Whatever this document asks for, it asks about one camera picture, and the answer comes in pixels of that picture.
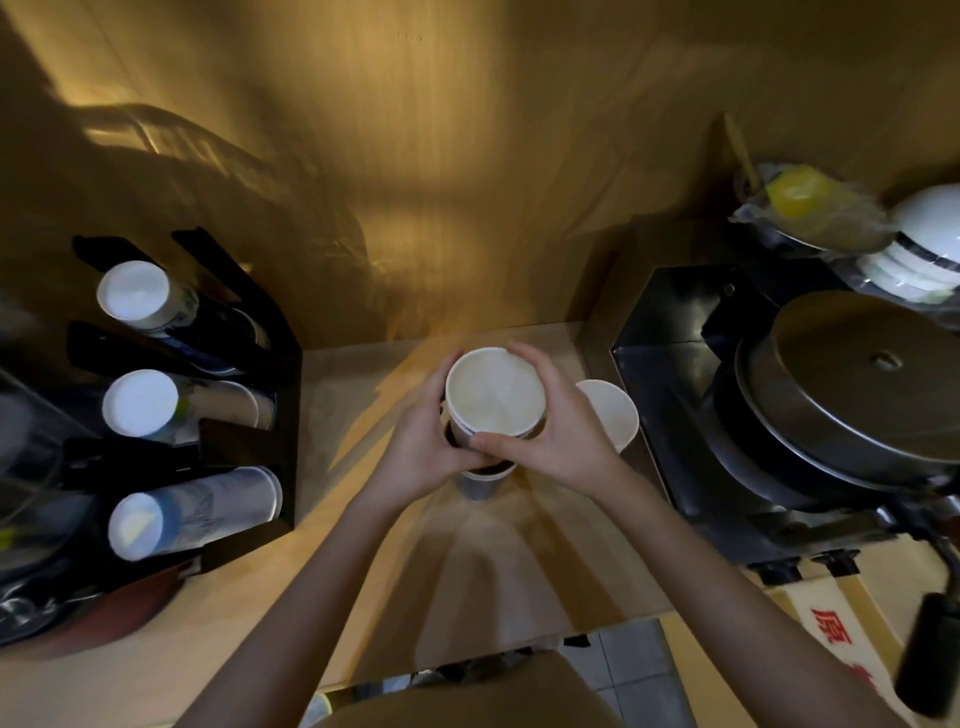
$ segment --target floor tile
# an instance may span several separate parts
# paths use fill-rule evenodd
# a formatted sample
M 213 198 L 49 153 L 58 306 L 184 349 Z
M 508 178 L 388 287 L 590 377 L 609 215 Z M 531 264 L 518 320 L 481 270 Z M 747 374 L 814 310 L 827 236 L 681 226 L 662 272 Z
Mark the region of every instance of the floor tile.
M 607 658 L 603 653 L 603 645 L 596 632 L 587 635 L 589 647 L 567 647 L 560 645 L 559 651 L 567 661 L 573 665 L 577 673 L 584 678 L 591 690 L 601 690 L 613 685 L 610 670 L 607 668 Z
M 600 630 L 614 685 L 662 675 L 673 667 L 656 619 L 628 621 Z
M 607 705 L 613 708 L 613 712 L 616 713 L 616 716 L 623 720 L 623 714 L 620 713 L 620 701 L 616 699 L 616 688 L 606 688 L 602 691 L 597 691 L 597 694 L 607 701 Z
M 614 690 L 627 728 L 696 728 L 683 685 L 674 673 Z

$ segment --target person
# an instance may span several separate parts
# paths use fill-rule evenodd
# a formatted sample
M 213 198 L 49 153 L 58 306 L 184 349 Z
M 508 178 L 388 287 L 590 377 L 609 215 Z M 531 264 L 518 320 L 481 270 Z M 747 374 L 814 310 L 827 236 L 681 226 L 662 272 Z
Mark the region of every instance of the person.
M 470 439 L 475 451 L 453 448 L 444 437 L 439 414 L 446 374 L 459 352 L 448 356 L 424 382 L 418 401 L 400 416 L 367 484 L 190 705 L 178 728 L 297 726 L 373 556 L 399 514 L 454 473 L 501 459 L 552 477 L 591 498 L 607 514 L 757 725 L 905 725 L 868 685 L 720 556 L 649 481 L 620 458 L 586 396 L 546 353 L 523 344 L 508 348 L 529 361 L 543 383 L 547 418 L 542 433 L 532 440 L 518 440 L 479 432 Z M 497 699 L 498 691 L 510 692 L 506 680 L 502 689 L 487 687 L 482 692 L 471 687 L 412 688 L 364 701 L 327 720 L 345 726 L 616 724 L 612 713 L 603 713 L 603 706 L 596 705 L 599 697 L 582 681 L 577 687 L 575 673 L 571 680 L 572 668 L 567 666 L 564 673 L 558 667 L 558 663 L 565 665 L 562 658 L 551 661 L 544 656 L 541 667 L 536 667 L 540 657 L 530 658 L 530 665 L 523 669 L 514 668 L 520 687 L 506 699 Z M 458 695 L 465 701 L 460 713 Z M 380 718 L 372 718 L 375 705 L 362 710 L 378 701 L 389 701 L 389 717 L 381 711 Z M 439 715 L 449 717 L 438 720 Z

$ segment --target wooden wall panel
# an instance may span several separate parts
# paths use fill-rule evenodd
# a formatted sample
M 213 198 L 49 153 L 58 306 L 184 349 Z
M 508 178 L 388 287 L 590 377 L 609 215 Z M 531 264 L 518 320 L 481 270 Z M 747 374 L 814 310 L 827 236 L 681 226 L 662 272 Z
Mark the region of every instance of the wooden wall panel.
M 615 226 L 723 210 L 723 109 L 877 192 L 960 178 L 948 0 L 0 5 L 0 123 L 30 116 L 0 260 L 63 286 L 0 284 L 51 318 L 92 290 L 69 233 L 189 276 L 165 236 L 194 225 L 308 348 L 576 318 Z

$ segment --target counter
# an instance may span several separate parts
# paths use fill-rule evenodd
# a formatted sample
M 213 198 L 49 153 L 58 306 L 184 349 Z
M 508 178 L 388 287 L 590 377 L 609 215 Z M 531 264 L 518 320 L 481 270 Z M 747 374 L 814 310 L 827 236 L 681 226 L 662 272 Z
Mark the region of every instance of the counter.
M 186 708 L 324 539 L 443 356 L 524 341 L 584 378 L 576 325 L 308 352 L 297 529 L 192 577 L 124 640 L 56 660 L 0 662 L 4 723 L 134 728 Z M 588 632 L 670 605 L 593 503 L 518 469 L 486 503 L 452 483 L 408 508 L 378 551 L 322 681 L 365 682 Z

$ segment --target person's left hand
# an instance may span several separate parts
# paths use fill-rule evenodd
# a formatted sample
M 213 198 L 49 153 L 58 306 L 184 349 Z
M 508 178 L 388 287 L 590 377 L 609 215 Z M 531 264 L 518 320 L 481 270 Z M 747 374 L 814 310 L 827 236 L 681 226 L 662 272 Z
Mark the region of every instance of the person's left hand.
M 440 402 L 446 375 L 463 352 L 448 355 L 420 387 L 417 401 L 407 407 L 364 490 L 387 504 L 405 508 L 437 490 L 454 473 L 485 468 L 498 459 L 469 449 L 454 448 L 440 424 Z

